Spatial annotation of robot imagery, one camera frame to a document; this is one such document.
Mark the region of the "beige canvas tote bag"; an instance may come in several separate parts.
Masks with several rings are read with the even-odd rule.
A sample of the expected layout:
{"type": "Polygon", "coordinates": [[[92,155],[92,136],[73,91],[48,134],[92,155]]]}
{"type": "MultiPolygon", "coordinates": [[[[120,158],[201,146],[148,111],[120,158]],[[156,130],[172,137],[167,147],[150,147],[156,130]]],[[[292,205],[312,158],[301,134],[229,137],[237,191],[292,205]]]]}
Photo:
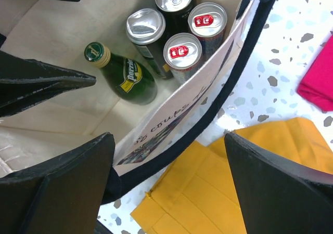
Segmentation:
{"type": "Polygon", "coordinates": [[[126,34],[127,18],[155,0],[1,0],[1,51],[96,78],[1,117],[1,174],[75,149],[104,133],[115,149],[103,203],[110,203],[173,162],[213,121],[240,78],[276,0],[196,0],[227,13],[223,44],[184,84],[159,78],[126,34]],[[121,99],[84,57],[91,42],[130,58],[158,88],[147,105],[121,99]]]}

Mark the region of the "green glass bottle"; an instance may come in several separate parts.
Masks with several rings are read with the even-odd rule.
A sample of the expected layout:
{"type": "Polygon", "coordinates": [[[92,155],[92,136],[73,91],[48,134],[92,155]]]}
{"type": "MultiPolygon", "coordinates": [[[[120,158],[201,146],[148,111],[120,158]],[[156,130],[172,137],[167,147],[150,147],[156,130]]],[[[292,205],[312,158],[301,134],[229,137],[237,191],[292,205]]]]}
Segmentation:
{"type": "Polygon", "coordinates": [[[101,71],[109,87],[121,99],[147,105],[156,98],[155,79],[141,63],[112,53],[100,42],[89,43],[84,49],[84,57],[101,71]]]}

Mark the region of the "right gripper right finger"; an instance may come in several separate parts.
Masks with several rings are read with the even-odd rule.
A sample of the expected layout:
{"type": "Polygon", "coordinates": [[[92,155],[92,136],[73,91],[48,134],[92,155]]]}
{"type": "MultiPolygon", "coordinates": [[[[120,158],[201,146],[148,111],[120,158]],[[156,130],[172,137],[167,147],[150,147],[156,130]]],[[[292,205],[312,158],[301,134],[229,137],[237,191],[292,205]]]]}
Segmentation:
{"type": "Polygon", "coordinates": [[[247,233],[332,233],[332,174],[235,133],[224,141],[247,233]]]}

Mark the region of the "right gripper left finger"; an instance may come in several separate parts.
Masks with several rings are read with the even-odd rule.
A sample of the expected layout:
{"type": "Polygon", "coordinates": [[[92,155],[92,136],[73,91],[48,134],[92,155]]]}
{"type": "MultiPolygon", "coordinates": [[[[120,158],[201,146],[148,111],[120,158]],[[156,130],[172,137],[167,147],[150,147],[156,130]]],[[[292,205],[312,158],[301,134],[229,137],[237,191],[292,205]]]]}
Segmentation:
{"type": "Polygon", "coordinates": [[[114,149],[104,133],[2,177],[1,233],[94,233],[114,149]]]}

